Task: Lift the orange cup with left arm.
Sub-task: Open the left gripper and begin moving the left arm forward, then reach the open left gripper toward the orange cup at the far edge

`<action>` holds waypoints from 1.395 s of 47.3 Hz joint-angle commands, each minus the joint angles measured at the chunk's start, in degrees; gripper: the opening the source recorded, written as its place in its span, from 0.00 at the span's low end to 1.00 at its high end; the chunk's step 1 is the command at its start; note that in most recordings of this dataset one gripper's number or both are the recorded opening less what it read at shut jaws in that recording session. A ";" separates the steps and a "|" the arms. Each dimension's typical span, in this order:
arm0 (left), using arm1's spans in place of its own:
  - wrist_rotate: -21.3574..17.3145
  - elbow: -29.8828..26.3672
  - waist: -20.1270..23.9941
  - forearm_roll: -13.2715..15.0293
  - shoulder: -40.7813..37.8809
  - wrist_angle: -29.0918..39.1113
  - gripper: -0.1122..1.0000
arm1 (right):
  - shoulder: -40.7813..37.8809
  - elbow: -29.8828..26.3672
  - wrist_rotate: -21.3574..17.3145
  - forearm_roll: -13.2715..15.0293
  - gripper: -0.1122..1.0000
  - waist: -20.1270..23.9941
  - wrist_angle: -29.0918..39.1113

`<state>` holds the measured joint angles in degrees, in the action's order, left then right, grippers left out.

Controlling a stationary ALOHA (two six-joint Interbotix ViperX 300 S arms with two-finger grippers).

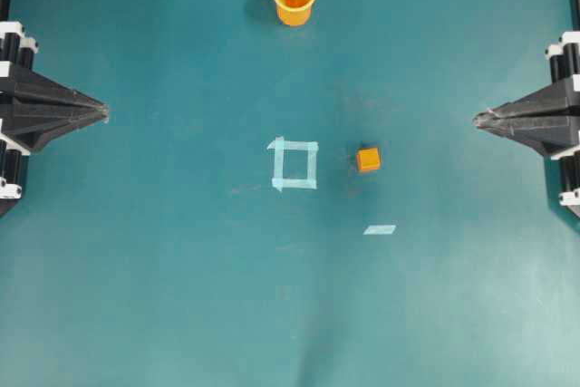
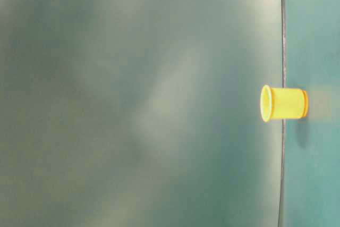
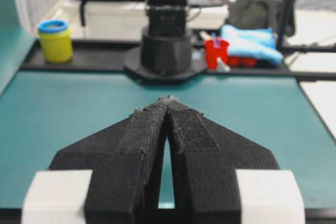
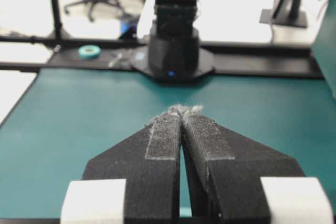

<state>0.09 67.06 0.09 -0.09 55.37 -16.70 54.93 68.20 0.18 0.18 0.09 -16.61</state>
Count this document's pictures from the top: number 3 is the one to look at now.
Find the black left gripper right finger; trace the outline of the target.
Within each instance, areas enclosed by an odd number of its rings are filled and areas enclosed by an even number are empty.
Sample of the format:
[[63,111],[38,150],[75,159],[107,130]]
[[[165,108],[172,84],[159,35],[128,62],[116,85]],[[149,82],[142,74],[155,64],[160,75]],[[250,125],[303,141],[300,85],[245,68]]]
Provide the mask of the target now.
[[305,223],[293,173],[273,153],[168,98],[175,206],[191,223]]

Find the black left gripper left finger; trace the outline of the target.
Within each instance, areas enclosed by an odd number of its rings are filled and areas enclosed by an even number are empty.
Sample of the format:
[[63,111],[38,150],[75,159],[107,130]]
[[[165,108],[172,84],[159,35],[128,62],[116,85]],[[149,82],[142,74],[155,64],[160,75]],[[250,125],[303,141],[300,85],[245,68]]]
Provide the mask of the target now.
[[159,205],[167,99],[61,150],[35,174],[22,223],[135,223]]

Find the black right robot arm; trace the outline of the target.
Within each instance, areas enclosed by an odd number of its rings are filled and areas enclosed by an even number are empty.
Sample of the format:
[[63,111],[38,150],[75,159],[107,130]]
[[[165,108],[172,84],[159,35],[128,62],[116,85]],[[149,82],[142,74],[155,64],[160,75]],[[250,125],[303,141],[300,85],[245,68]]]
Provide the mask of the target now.
[[[146,0],[149,23],[135,55],[150,73],[169,77],[192,65],[187,0]],[[175,223],[305,223],[302,195],[273,153],[164,99],[170,143]]]

